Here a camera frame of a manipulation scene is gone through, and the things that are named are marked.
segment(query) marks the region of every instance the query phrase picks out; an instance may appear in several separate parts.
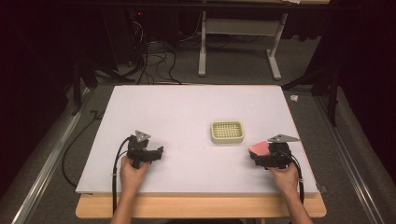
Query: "white board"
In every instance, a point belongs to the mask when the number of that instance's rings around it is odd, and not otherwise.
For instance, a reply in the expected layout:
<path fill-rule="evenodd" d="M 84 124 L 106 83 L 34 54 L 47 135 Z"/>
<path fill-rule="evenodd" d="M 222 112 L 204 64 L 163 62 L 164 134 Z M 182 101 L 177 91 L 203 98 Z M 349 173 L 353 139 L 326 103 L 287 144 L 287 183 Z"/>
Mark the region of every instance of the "white board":
<path fill-rule="evenodd" d="M 216 120 L 239 120 L 244 141 L 213 144 Z M 248 148 L 279 133 L 300 138 L 278 86 L 118 86 L 76 192 L 111 192 L 117 151 L 135 130 L 151 135 L 148 150 L 164 147 L 141 193 L 277 193 L 271 173 L 254 164 Z M 302 143 L 289 146 L 302 166 L 305 193 L 317 193 Z"/>

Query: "black cable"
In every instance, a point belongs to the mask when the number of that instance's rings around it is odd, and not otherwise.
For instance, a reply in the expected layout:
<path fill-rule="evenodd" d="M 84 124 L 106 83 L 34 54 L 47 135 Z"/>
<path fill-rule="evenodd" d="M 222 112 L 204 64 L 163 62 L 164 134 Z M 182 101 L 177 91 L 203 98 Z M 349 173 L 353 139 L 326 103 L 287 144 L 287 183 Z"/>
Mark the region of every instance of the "black cable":
<path fill-rule="evenodd" d="M 63 155 L 63 157 L 62 157 L 62 174 L 64 175 L 64 179 L 71 185 L 71 186 L 73 186 L 74 188 L 76 188 L 77 187 L 77 184 L 75 184 L 72 180 L 70 180 L 69 179 L 69 177 L 67 177 L 67 174 L 66 174 L 66 170 L 65 170 L 65 168 L 64 168 L 64 162 L 65 162 L 65 160 L 66 160 L 66 155 L 67 155 L 67 152 L 69 151 L 69 149 L 71 148 L 71 146 L 73 146 L 73 144 L 77 141 L 77 139 L 95 122 L 95 121 L 97 121 L 97 120 L 99 120 L 99 119 L 102 119 L 102 116 L 105 114 L 105 112 L 102 112 L 102 113 L 100 113 L 100 114 L 98 114 L 98 111 L 97 110 L 92 110 L 91 111 L 91 113 L 94 113 L 94 116 L 93 116 L 93 119 L 92 119 L 92 121 L 87 125 L 87 126 L 85 126 L 84 127 L 84 129 L 82 129 L 81 130 L 81 132 L 72 140 L 72 142 L 67 146 L 67 148 L 66 148 L 66 150 L 65 150 L 65 152 L 64 152 L 64 155 Z"/>
<path fill-rule="evenodd" d="M 129 141 L 130 137 L 125 138 L 125 140 L 121 143 L 119 151 L 117 152 L 116 159 L 114 160 L 113 166 L 113 183 L 112 183 L 112 195 L 113 195 L 113 214 L 116 212 L 117 209 L 117 162 L 120 158 L 120 152 L 122 150 L 123 145 Z"/>

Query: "wire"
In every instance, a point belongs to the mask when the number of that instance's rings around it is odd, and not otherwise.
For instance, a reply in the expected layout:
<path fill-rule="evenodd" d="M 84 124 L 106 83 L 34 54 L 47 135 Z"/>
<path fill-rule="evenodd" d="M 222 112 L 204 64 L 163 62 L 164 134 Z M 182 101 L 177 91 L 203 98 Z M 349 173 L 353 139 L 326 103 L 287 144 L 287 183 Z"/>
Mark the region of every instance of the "wire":
<path fill-rule="evenodd" d="M 121 149 L 123 147 L 123 145 L 125 145 L 125 143 L 127 141 L 129 141 L 129 139 L 131 139 L 131 137 L 127 137 L 125 138 L 125 140 L 121 143 L 119 151 L 117 152 L 117 156 L 116 159 L 114 160 L 114 166 L 113 166 L 113 179 L 112 179 L 112 195 L 113 195 L 113 214 L 116 212 L 117 209 L 117 162 L 119 161 L 120 156 L 125 153 L 123 152 L 122 154 L 120 154 Z"/>
<path fill-rule="evenodd" d="M 194 39 L 197 36 L 200 36 L 200 35 L 197 35 L 197 32 L 198 32 L 199 25 L 201 24 L 201 18 L 202 18 L 202 12 L 200 12 L 200 14 L 199 14 L 198 22 L 197 22 L 197 25 L 195 26 L 195 30 L 192 33 L 192 35 L 190 35 L 189 37 L 187 37 L 185 39 L 179 40 L 179 42 L 184 42 L 184 41 L 187 41 L 187 40 L 190 40 L 190 39 Z"/>
<path fill-rule="evenodd" d="M 97 120 L 99 120 L 99 119 L 102 119 L 102 116 L 105 114 L 105 112 L 102 112 L 102 113 L 100 113 L 100 114 L 98 114 L 98 111 L 97 110 L 92 110 L 91 111 L 91 113 L 94 113 L 94 116 L 93 116 L 93 119 L 92 119 L 92 121 L 87 125 L 87 126 L 85 126 L 82 130 L 81 130 L 81 132 L 72 140 L 72 142 L 67 146 L 67 148 L 66 148 L 66 150 L 65 150 L 65 152 L 64 152 L 64 155 L 63 155 L 63 157 L 62 157 L 62 174 L 64 175 L 64 179 L 71 185 L 71 186 L 73 186 L 74 188 L 76 188 L 77 187 L 77 184 L 76 183 L 74 183 L 72 180 L 70 180 L 69 179 L 69 177 L 67 176 L 67 174 L 66 174 L 66 170 L 65 170 L 65 168 L 64 168 L 64 164 L 65 164 L 65 160 L 66 160 L 66 155 L 67 155 L 67 152 L 69 151 L 69 149 L 71 148 L 71 146 L 73 146 L 73 144 L 77 141 L 77 139 L 95 122 L 95 121 L 97 121 Z"/>

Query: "pink object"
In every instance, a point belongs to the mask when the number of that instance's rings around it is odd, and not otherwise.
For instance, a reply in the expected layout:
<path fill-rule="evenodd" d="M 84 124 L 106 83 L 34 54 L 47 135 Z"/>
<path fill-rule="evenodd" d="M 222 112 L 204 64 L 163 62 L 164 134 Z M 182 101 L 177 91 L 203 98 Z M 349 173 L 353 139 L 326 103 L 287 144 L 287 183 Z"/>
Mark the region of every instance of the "pink object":
<path fill-rule="evenodd" d="M 260 142 L 259 144 L 256 144 L 252 147 L 250 147 L 248 150 L 255 153 L 258 156 L 265 156 L 270 154 L 270 150 L 268 149 L 269 144 L 266 141 Z"/>

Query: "small plastic basket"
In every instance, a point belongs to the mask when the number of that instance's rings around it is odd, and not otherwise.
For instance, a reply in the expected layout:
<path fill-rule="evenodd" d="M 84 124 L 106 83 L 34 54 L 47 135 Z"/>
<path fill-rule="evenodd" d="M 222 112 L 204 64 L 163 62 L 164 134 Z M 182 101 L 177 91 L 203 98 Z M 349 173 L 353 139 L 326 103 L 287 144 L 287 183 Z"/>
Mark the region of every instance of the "small plastic basket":
<path fill-rule="evenodd" d="M 244 130 L 239 121 L 214 121 L 210 131 L 214 144 L 235 144 L 244 140 Z"/>

